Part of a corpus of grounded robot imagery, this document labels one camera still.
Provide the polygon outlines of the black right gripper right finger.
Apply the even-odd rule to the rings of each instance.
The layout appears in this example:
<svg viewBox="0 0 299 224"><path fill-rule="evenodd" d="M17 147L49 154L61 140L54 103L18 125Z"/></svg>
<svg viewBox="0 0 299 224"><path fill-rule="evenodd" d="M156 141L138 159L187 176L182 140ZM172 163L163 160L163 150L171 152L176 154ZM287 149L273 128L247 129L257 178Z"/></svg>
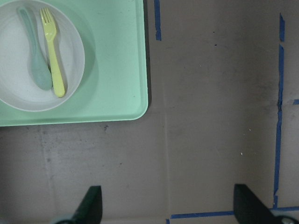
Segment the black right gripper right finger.
<svg viewBox="0 0 299 224"><path fill-rule="evenodd" d="M245 184L234 186L234 216L239 224L288 224L289 218L275 216Z"/></svg>

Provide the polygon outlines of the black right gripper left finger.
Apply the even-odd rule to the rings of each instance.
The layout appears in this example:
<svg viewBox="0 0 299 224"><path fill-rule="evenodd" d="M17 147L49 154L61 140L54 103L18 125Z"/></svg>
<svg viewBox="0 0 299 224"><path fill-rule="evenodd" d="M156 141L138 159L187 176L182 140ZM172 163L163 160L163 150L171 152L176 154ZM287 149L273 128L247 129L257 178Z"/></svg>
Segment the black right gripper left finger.
<svg viewBox="0 0 299 224"><path fill-rule="evenodd" d="M102 220L101 186L91 186L73 214L73 224L100 224Z"/></svg>

